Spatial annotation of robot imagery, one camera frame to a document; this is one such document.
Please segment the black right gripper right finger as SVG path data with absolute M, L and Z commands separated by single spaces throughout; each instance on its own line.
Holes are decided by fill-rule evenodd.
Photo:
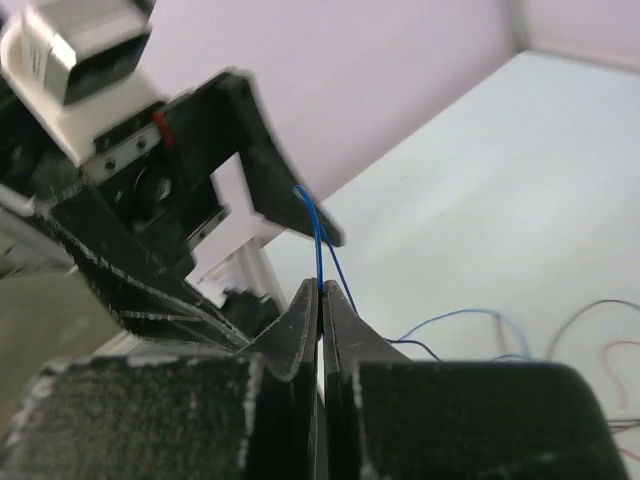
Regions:
M 322 296 L 333 479 L 624 479 L 605 416 L 573 368 L 412 360 L 329 281 Z

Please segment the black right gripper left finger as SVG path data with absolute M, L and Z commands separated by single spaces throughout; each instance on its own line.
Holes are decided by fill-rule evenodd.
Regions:
M 5 479 L 311 479 L 313 280 L 235 355 L 56 360 L 1 443 Z

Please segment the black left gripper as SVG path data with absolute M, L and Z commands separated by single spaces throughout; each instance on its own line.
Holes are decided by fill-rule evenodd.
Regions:
M 35 203 L 49 201 L 54 236 L 122 328 L 143 340 L 233 353 L 249 344 L 247 335 L 163 264 L 195 264 L 200 228 L 222 211 L 211 184 L 201 181 L 233 155 L 254 211 L 312 238 L 309 211 L 295 193 L 302 181 L 262 116 L 250 75 L 224 70 L 166 103 L 155 101 L 97 135 L 96 157 L 76 168 L 3 83 L 1 183 Z M 162 107 L 165 148 L 182 170 L 152 120 Z

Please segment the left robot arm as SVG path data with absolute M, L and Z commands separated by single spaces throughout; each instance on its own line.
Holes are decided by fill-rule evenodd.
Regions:
M 141 339 L 244 347 L 283 309 L 257 242 L 241 241 L 208 268 L 195 256 L 226 217 L 212 176 L 232 157 L 256 213 L 305 236 L 321 226 L 331 245 L 343 244 L 328 215 L 310 216 L 300 201 L 299 179 L 242 71 L 135 108 L 91 137 L 78 167 L 3 85 L 1 226 L 15 242 L 2 274 L 74 267 Z

